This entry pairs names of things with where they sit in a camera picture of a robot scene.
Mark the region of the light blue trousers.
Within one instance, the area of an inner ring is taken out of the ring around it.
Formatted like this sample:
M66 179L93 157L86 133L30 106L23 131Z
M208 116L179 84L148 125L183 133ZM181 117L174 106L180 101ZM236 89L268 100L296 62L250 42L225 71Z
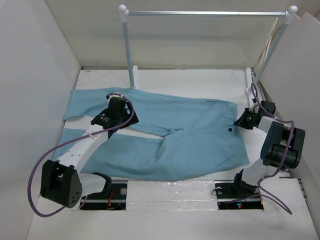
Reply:
M120 87L74 90L64 120L95 117L106 108L110 93L132 102L138 118L132 128L149 137L113 134L89 158L84 173L178 181L249 164L244 140L234 126L237 106L229 101Z

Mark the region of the cream plastic hanger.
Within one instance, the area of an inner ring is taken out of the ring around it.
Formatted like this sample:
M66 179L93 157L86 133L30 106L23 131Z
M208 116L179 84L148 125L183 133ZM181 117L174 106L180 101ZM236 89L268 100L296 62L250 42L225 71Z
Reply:
M263 64L265 63L266 59L267 59L267 55L269 53L269 49L271 47L271 43L273 41L273 38L275 37L276 35L276 32L277 32L277 27L279 25L279 21L280 21L280 18L279 17L276 17L272 23L272 26L270 28L270 31L269 31L269 34L268 34L268 37L267 37L267 41L265 43L265 47L262 51L262 54L261 54L261 57L260 57L260 63L259 63L259 66L258 66L258 69L260 70L263 66Z

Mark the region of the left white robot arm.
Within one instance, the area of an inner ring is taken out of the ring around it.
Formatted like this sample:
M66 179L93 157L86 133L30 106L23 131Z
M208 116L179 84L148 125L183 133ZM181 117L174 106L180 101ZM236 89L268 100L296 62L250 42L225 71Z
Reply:
M106 96L108 106L96 115L72 147L55 160L47 160L41 171L40 195L64 208L72 209L82 197L111 194L111 178L102 173L82 173L93 153L118 130L138 123L132 103L119 93Z

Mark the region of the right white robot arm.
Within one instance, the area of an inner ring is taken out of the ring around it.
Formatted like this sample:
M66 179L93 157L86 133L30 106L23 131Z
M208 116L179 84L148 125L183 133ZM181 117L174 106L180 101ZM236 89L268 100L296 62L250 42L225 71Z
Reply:
M270 175L273 169L295 169L300 163L306 131L273 118L275 111L273 102L263 100L246 108L233 123L246 130L258 128L266 133L259 159L234 177L231 191L237 197L253 195L258 181Z

